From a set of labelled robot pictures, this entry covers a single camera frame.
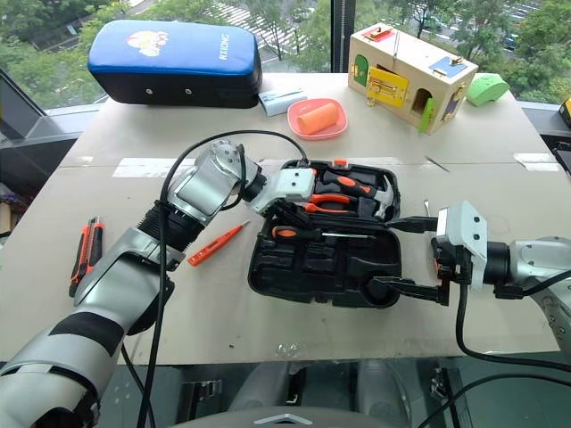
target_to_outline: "window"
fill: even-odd
[[[395,26],[499,73],[520,101],[571,96],[571,3],[559,0],[357,0],[355,31]]]
[[[101,103],[87,70],[95,35],[117,19],[236,25],[265,71],[329,71],[329,0],[0,0],[0,68],[43,109]]]

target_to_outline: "white tabletop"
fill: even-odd
[[[302,86],[310,96],[340,101],[350,121],[347,132],[335,140],[302,141],[303,147],[312,159],[349,157],[388,165],[398,178],[402,216],[423,215],[425,198],[433,211],[465,199],[488,220],[491,240],[571,236],[567,176],[551,160],[541,164],[549,172],[540,172],[514,159],[514,153],[548,150],[510,94],[479,109],[465,103],[446,127],[419,136],[388,111],[367,107],[361,95],[346,87],[346,75],[267,74],[264,79],[263,89],[287,83]],[[199,139],[238,128],[291,135],[284,115],[268,119],[260,106],[239,111],[108,102],[0,251],[0,360],[73,310],[67,287],[86,220],[102,216],[108,249],[158,196],[160,177],[141,177],[139,169],[131,177],[118,177],[123,158],[174,158]],[[253,159],[264,159],[264,165],[297,156],[294,148],[273,138],[240,136],[236,141],[245,143]],[[428,163],[425,155],[450,173]],[[247,218],[252,223],[218,254],[199,267],[183,263],[171,274],[176,289],[165,311],[159,364],[460,354],[453,327],[455,286],[448,308],[401,297],[380,310],[293,303],[252,291],[246,282],[251,254],[244,247],[252,248],[262,218],[242,204],[220,213],[188,253]],[[428,236],[398,236],[403,276],[435,284]],[[243,280],[231,280],[236,277]],[[136,363],[146,362],[151,335],[127,340]],[[466,337],[481,351],[557,348],[531,300],[495,300],[491,289],[469,294]]]

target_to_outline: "wooden box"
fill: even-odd
[[[432,134],[458,112],[477,65],[378,23],[351,36],[349,86],[420,132]]]

